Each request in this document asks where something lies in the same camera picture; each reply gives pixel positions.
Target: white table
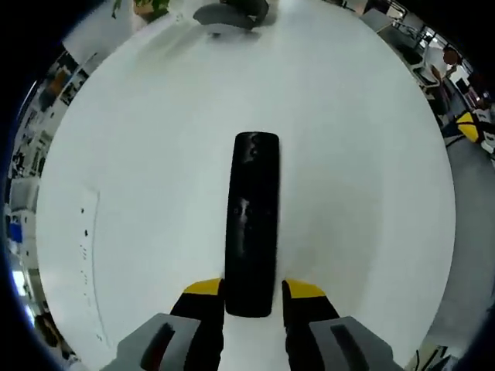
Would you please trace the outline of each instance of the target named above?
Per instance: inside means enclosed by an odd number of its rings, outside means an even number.
[[[279,279],[318,284],[404,365],[438,309],[455,229],[446,150],[408,69],[317,0],[281,0],[259,37],[173,22],[103,62],[50,149],[36,232],[62,334],[97,369],[186,286],[220,276],[234,137],[270,131]],[[277,287],[271,317],[226,317],[220,369],[288,369]]]

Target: dark object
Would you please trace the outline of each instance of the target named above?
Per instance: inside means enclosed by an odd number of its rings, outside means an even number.
[[[418,367],[419,367],[419,351],[416,350],[416,367],[415,367],[415,371],[418,371]]]
[[[469,87],[466,84],[466,81],[463,79],[458,79],[456,82],[456,86],[459,88],[459,91],[462,94],[468,94],[469,93]]]
[[[407,45],[397,45],[395,49],[398,50],[400,54],[404,57],[406,62],[411,65],[415,65],[420,63],[423,60],[423,57],[418,54],[413,48]]]
[[[209,26],[212,33],[223,33],[228,29],[251,30],[263,22],[267,13],[265,0],[226,0],[222,4],[202,6],[193,17]]]
[[[376,9],[379,12],[387,14],[389,8],[390,2],[388,2],[387,0],[368,0],[366,6],[364,7],[364,13],[368,12],[371,9]]]
[[[278,137],[235,139],[225,237],[225,307],[241,317],[271,313],[275,283],[280,151]]]

